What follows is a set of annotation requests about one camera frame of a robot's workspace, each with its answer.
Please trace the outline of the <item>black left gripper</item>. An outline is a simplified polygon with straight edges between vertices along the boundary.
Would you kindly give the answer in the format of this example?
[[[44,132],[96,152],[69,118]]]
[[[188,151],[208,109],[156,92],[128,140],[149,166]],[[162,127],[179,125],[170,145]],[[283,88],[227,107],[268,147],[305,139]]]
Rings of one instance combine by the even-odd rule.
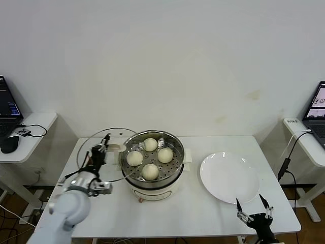
[[[99,175],[99,171],[102,165],[104,165],[106,158],[106,150],[109,146],[110,134],[107,134],[102,140],[102,146],[94,146],[91,149],[91,157],[86,164],[86,171],[91,172],[94,175]]]

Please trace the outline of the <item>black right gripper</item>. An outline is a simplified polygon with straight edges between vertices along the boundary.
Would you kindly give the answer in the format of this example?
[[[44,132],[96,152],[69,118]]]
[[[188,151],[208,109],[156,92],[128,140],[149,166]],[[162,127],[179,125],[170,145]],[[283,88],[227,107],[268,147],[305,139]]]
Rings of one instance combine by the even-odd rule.
[[[265,208],[264,213],[248,215],[243,211],[239,200],[236,199],[237,217],[244,224],[247,224],[249,228],[252,228],[256,231],[258,236],[258,243],[278,243],[278,240],[275,238],[273,232],[270,229],[270,225],[273,222],[272,214],[274,207],[270,206],[268,201],[261,194],[259,194],[259,197]]]

